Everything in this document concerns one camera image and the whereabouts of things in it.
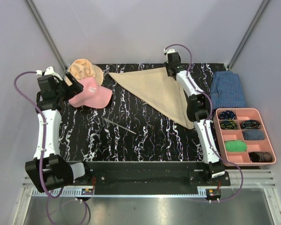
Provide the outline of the beige cloth napkin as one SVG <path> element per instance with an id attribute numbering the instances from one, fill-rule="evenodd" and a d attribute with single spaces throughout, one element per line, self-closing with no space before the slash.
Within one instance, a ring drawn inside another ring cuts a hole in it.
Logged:
<path id="1" fill-rule="evenodd" d="M 121 87 L 186 129 L 193 129 L 187 117 L 187 100 L 182 86 L 167 75 L 166 68 L 109 73 Z"/>

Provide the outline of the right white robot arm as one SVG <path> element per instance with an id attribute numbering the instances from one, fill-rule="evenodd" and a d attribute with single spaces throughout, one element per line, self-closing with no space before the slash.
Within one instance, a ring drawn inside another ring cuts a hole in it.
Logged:
<path id="1" fill-rule="evenodd" d="M 211 99 L 196 84 L 189 74 L 189 70 L 181 63 L 178 52 L 174 49 L 163 52 L 166 56 L 165 66 L 168 76 L 173 77 L 186 94 L 186 115 L 197 131 L 203 152 L 203 163 L 205 164 L 203 180 L 207 185 L 213 186 L 225 174 L 225 169 L 223 162 L 218 157 L 211 131 Z"/>

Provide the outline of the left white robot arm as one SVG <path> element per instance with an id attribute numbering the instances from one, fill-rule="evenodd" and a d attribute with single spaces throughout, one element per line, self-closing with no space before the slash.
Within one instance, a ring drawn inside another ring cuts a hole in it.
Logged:
<path id="1" fill-rule="evenodd" d="M 25 171 L 40 193 L 74 184 L 85 186 L 92 174 L 85 163 L 69 164 L 60 156 L 59 126 L 65 102 L 82 93 L 80 84 L 70 72 L 59 77 L 53 72 L 43 73 L 37 79 L 39 92 L 35 104 L 39 120 L 37 149 L 33 159 L 25 164 Z"/>

